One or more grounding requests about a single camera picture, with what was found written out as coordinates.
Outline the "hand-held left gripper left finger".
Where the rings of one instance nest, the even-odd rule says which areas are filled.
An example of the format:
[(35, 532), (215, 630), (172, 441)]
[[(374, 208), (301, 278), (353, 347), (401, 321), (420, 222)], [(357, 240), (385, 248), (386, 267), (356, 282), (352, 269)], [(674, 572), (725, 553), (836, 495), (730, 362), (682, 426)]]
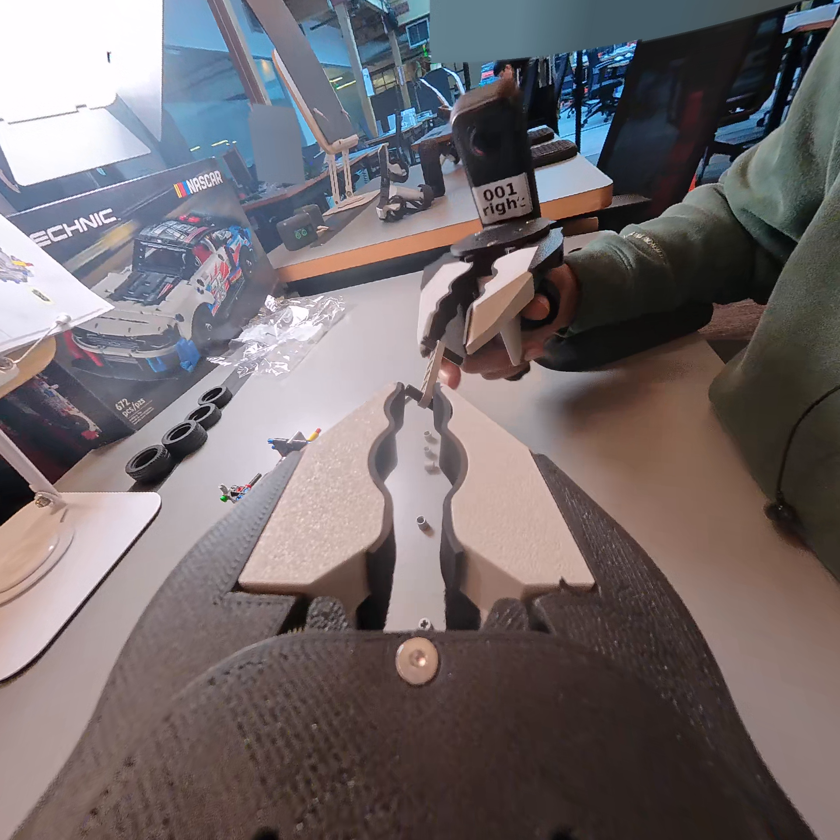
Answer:
[(385, 481), (405, 386), (381, 388), (301, 452), (238, 577), (260, 595), (328, 596), (357, 625), (385, 625), (396, 545)]

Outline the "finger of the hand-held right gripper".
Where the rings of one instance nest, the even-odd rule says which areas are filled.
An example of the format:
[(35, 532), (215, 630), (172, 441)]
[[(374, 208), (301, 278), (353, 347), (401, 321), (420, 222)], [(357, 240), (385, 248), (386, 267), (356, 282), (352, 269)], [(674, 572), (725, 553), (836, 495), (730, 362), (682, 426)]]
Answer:
[(470, 263), (438, 258), (423, 269), (417, 314), (417, 343), (422, 357), (444, 340), (446, 358), (466, 356), (466, 314), (470, 305)]
[(511, 364), (522, 363), (520, 313), (535, 295), (530, 265), (536, 248), (519, 248), (495, 259), (465, 317), (464, 345), (472, 355), (500, 335)]

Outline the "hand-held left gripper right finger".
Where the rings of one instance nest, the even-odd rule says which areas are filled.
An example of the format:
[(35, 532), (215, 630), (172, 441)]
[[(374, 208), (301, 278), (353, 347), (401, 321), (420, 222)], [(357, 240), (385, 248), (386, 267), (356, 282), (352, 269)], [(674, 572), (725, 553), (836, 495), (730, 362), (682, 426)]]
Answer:
[(595, 578), (531, 449), (448, 387), (436, 389), (447, 625), (480, 625), (500, 599), (530, 602)]

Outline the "grey lego beam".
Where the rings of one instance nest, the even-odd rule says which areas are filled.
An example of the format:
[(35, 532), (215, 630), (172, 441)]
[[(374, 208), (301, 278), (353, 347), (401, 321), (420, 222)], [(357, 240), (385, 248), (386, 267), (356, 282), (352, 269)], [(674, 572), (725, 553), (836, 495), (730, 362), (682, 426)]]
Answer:
[(438, 381), (438, 375), (445, 358), (446, 341), (440, 339), (436, 342), (434, 351), (430, 353), (427, 360), (427, 367), (423, 378), (421, 396), (417, 404), (421, 408), (429, 408), (434, 399), (434, 387)]

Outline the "person's right forearm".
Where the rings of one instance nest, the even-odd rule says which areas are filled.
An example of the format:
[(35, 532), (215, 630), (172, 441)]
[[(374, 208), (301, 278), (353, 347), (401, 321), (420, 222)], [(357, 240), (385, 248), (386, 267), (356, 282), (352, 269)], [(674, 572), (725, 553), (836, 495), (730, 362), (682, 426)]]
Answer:
[(689, 303), (767, 299), (801, 233), (784, 207), (802, 184), (793, 122), (743, 153), (715, 184), (656, 218), (604, 234), (567, 266), (578, 302), (567, 333), (672, 312)]

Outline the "lego chassis assembly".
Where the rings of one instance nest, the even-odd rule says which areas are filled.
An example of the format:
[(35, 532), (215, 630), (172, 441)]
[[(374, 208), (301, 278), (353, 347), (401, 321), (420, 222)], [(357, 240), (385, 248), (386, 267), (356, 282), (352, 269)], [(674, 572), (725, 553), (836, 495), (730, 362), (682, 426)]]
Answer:
[[(291, 437), (270, 437), (267, 439), (267, 444), (278, 454), (279, 461), (283, 461), (291, 454), (301, 451), (310, 443), (318, 439), (321, 432), (322, 429), (320, 427), (316, 427), (314, 432), (310, 435), (297, 432)], [(263, 473), (259, 472), (249, 481), (239, 485), (227, 486), (225, 484), (220, 484), (218, 486), (219, 500), (223, 503), (237, 503), (241, 501), (250, 491), (252, 491), (262, 476)]]

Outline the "black lego set box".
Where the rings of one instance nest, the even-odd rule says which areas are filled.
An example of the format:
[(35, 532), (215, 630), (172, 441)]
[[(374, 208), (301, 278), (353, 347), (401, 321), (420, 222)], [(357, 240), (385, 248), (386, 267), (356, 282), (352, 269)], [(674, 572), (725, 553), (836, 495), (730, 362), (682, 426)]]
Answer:
[(2, 398), (53, 477), (213, 368), (275, 275), (224, 162), (250, 107), (208, 2), (2, 2), (2, 214), (103, 301)]

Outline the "lego instruction booklet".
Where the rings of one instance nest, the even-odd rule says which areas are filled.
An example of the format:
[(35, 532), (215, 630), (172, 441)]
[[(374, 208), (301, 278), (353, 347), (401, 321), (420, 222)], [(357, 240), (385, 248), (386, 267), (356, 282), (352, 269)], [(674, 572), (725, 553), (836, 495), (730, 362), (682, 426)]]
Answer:
[(1, 218), (1, 352), (112, 310), (7, 218)]

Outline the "person's right hand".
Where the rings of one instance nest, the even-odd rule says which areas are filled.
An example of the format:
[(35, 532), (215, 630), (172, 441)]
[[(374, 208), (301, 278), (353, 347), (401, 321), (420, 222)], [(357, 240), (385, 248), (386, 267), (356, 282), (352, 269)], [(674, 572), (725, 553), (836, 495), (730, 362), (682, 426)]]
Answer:
[(493, 339), (474, 355), (465, 358), (461, 365), (443, 359), (437, 379), (452, 389), (457, 389), (462, 374), (480, 375), (485, 380), (512, 380), (530, 370), (530, 363), (544, 356), (545, 346), (552, 336), (568, 328), (579, 306), (580, 284), (569, 264), (551, 269), (545, 277), (547, 285), (554, 289), (559, 298), (555, 317), (539, 329), (521, 334), (522, 361), (510, 362), (504, 343)]

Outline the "wood edged desk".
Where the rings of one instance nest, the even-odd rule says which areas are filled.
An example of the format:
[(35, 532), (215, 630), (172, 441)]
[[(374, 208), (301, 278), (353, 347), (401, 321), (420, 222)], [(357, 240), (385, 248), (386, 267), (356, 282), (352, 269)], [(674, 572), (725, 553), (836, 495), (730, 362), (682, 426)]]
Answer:
[[(287, 284), (359, 268), (452, 245), (480, 229), (480, 221), (461, 165), (443, 165), (446, 193), (430, 209), (396, 223), (384, 223), (372, 203), (324, 244), (288, 251), (273, 249), (268, 259)], [(613, 180), (577, 154), (536, 171), (541, 215), (560, 221), (591, 216), (610, 206)]]

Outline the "white and black device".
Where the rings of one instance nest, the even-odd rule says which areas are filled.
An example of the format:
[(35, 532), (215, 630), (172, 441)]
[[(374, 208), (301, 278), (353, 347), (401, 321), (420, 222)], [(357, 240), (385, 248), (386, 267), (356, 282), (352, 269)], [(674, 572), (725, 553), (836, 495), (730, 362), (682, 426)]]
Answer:
[(424, 212), (433, 205), (433, 187), (425, 183), (416, 187), (405, 186), (410, 174), (409, 167), (399, 155), (392, 161), (389, 147), (385, 143), (378, 150), (378, 159), (380, 193), (376, 212), (381, 221), (394, 223), (408, 215)]

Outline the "crumpled clear plastic wrapper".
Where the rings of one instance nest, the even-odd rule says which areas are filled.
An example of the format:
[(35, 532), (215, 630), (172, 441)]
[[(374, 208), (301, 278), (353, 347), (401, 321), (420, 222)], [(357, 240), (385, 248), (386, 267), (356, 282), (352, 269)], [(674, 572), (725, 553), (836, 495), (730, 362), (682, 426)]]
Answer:
[(238, 377), (291, 373), (345, 313), (341, 296), (267, 297), (226, 350), (208, 361)]

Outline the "black box with green lights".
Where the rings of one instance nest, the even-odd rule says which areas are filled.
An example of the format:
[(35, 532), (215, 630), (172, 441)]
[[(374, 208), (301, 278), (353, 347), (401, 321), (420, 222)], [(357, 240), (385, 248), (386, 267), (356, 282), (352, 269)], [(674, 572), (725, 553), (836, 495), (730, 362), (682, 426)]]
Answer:
[(306, 204), (293, 215), (279, 221), (276, 231), (280, 242), (289, 252), (296, 252), (320, 244), (321, 238), (331, 232), (317, 204)]

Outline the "wooden book stand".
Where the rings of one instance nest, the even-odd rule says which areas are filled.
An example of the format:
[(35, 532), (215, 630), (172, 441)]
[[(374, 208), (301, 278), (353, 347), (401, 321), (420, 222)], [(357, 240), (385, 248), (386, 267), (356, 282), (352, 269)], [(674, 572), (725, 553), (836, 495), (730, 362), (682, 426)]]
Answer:
[(332, 191), (332, 206), (323, 213), (324, 217), (369, 203), (374, 195), (356, 192), (353, 186), (350, 153), (358, 146), (360, 138), (327, 74), (307, 45), (292, 49), (289, 54), (290, 57), (284, 58), (275, 47), (271, 58), (279, 78), (324, 153)]

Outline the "white book stand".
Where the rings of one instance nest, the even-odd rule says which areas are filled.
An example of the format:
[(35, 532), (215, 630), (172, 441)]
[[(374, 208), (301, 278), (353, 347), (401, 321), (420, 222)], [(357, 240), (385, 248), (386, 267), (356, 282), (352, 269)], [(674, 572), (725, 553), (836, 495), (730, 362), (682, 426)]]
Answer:
[(1, 433), (34, 498), (1, 527), (1, 680), (31, 666), (161, 509), (156, 492), (61, 492)]

